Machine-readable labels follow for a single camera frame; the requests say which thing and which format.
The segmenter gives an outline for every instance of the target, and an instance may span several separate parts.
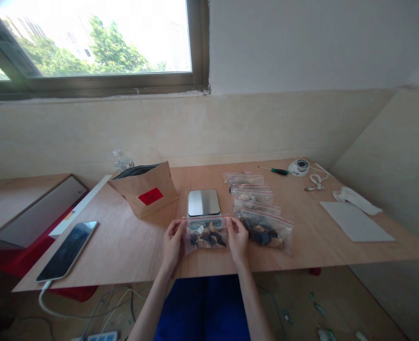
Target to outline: screwdriver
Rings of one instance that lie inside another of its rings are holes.
[[[275,168],[266,168],[266,167],[260,167],[260,166],[258,166],[258,168],[268,169],[271,172],[277,173],[277,174],[280,174],[280,175],[288,175],[288,174],[290,174],[290,172],[287,171],[287,170],[278,170],[278,169],[275,169]]]

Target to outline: window frame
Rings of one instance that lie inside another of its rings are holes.
[[[0,81],[0,100],[210,91],[208,1],[186,2],[192,72],[42,77],[0,19],[0,68],[10,78]]]

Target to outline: window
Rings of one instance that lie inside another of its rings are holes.
[[[207,0],[0,0],[0,99],[208,87]]]

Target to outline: hand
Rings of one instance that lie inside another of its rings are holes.
[[[163,235],[163,270],[173,273],[179,260],[179,249],[181,247],[181,236],[186,229],[186,221],[183,219],[173,220]]]
[[[237,268],[241,265],[248,265],[247,244],[249,241],[249,232],[237,218],[227,218],[228,243],[234,264]]]

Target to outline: white cloth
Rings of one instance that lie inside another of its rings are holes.
[[[332,194],[337,201],[348,201],[368,215],[376,215],[377,213],[383,212],[381,208],[372,205],[351,188],[342,187],[340,191],[333,191]]]

